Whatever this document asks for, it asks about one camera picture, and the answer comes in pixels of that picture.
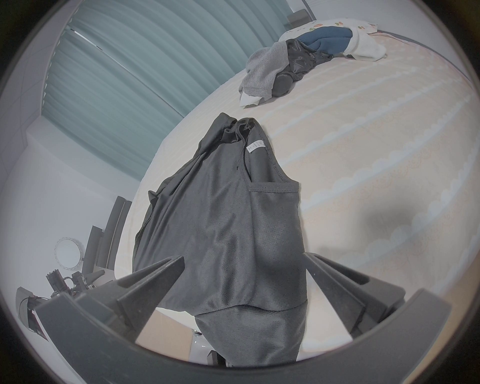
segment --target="bed sheet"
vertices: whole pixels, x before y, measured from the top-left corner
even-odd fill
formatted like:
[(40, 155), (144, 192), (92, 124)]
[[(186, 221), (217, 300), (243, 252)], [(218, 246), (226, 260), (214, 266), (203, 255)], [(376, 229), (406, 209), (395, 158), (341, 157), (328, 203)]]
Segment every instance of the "bed sheet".
[[(156, 190), (194, 154), (220, 112), (254, 117), (286, 174), (300, 182), (305, 249), (400, 285), (442, 294), (480, 247), (480, 104), (468, 80), (413, 43), (372, 35), (376, 62), (334, 58), (285, 96), (239, 107), (238, 73), (186, 116), (158, 149), (128, 213), (115, 264), (132, 250)], [(351, 340), (308, 279), (299, 359)], [(161, 310), (195, 327), (186, 313)]]

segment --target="mirror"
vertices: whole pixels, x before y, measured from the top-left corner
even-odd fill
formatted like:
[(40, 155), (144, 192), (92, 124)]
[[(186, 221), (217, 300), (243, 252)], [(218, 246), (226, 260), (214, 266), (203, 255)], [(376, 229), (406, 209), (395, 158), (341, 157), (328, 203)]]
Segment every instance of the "mirror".
[[(119, 337), (226, 368), (337, 350), (420, 289), (452, 303), (480, 249), (476, 80), (417, 1), (67, 1), (0, 98), (7, 308), (82, 383), (19, 288), (39, 329), (43, 298), (90, 295)], [(145, 296), (112, 304), (164, 270), (145, 323)]]

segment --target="mattress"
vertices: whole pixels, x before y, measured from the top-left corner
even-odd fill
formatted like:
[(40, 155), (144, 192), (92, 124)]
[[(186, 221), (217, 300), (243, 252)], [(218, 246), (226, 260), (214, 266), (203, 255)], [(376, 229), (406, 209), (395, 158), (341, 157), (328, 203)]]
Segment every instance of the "mattress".
[[(291, 91), (239, 107), (240, 72), (168, 135), (128, 213), (115, 275), (132, 250), (156, 190), (194, 154), (220, 112), (254, 117), (300, 182), (305, 249), (405, 288), (442, 294), (480, 248), (480, 104), (468, 80), (434, 52), (385, 34), (376, 62), (334, 58)], [(351, 340), (307, 274), (307, 329), (300, 358)], [(186, 313), (161, 310), (195, 328)]]

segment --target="curtain fold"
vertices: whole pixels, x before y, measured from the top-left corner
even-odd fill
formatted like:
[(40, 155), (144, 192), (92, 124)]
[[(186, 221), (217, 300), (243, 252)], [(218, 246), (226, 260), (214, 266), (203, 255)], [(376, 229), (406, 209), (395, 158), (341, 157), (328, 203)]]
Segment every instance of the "curtain fold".
[(56, 48), (42, 113), (141, 179), (182, 117), (277, 41), (290, 13), (285, 0), (85, 0)]

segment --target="gray waffle-knit cloth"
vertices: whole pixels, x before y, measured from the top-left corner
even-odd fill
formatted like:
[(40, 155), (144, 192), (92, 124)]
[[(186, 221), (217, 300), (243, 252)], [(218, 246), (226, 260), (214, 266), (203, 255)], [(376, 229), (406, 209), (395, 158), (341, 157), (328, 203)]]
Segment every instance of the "gray waffle-knit cloth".
[(263, 97), (265, 101), (270, 99), (276, 74), (287, 65), (288, 52), (285, 41), (277, 41), (270, 48), (259, 49), (247, 61), (245, 66), (247, 75), (240, 84), (239, 92)]

